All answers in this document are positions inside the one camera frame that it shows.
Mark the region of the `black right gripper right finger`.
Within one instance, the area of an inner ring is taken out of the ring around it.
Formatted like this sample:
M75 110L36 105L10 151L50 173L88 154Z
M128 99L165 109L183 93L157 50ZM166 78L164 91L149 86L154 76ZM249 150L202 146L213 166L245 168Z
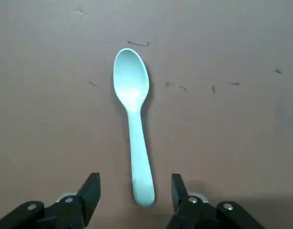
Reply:
M199 193L188 192L180 174L171 176L174 214L168 229L262 229L263 226L234 201L212 206Z

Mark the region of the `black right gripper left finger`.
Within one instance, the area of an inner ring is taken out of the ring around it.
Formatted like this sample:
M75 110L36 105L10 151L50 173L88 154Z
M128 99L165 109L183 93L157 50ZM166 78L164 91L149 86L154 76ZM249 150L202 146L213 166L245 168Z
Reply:
M0 229L84 229L101 196L99 173L91 173L75 195L66 195L51 206L28 201L0 219Z

